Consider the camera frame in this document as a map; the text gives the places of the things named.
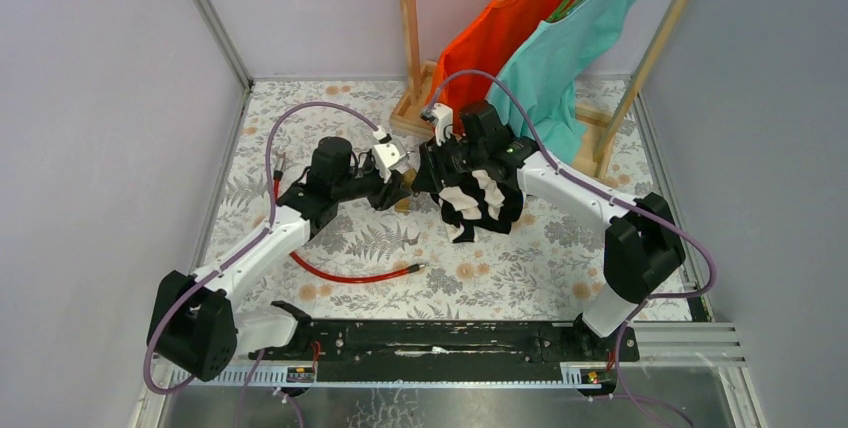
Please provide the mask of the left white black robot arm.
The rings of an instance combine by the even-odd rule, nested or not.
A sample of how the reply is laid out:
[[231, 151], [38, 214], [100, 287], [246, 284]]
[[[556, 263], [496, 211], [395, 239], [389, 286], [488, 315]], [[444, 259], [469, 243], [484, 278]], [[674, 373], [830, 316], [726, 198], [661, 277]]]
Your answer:
[[192, 378], [210, 381], [235, 357], [274, 347], [296, 359], [309, 349], [310, 333], [293, 309], [239, 312], [245, 295], [284, 257], [300, 249], [337, 215], [340, 204], [366, 200], [376, 211], [409, 196], [403, 186], [402, 145], [378, 134], [364, 159], [341, 137], [325, 137], [302, 176], [272, 197], [268, 220], [220, 261], [191, 274], [172, 271], [160, 282], [143, 366], [150, 388], [159, 356]]

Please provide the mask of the brass padlock with shackle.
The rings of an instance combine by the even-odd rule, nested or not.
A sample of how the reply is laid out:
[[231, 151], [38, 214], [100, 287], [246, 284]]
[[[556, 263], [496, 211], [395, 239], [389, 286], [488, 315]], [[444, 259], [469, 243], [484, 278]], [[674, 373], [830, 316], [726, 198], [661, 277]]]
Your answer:
[[413, 192], [413, 183], [417, 176], [417, 171], [414, 169], [408, 169], [402, 174], [401, 187], [404, 190]]

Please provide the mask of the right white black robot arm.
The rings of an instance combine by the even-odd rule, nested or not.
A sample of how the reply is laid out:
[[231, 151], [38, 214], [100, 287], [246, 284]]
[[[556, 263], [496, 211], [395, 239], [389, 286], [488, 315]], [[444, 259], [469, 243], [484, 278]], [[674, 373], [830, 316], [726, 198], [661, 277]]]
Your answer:
[[680, 236], [664, 198], [634, 198], [563, 164], [532, 138], [516, 136], [486, 102], [460, 116], [426, 107], [422, 119], [434, 136], [419, 147], [413, 191], [441, 207], [454, 243], [472, 242], [478, 229], [507, 234], [526, 197], [544, 200], [576, 218], [603, 243], [605, 285], [577, 318], [575, 350], [597, 360], [613, 346], [613, 333], [685, 260]]

